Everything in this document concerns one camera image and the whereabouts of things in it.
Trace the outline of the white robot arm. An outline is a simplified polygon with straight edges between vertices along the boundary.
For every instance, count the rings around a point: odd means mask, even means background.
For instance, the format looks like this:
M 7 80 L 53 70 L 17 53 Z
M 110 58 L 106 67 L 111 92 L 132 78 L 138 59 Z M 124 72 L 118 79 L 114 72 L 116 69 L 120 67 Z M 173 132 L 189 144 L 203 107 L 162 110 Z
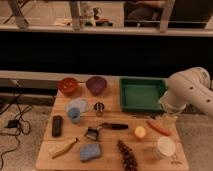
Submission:
M 202 67 L 176 72 L 167 79 L 168 89 L 159 103 L 166 113 L 182 113 L 188 104 L 213 118 L 213 91 L 210 75 Z

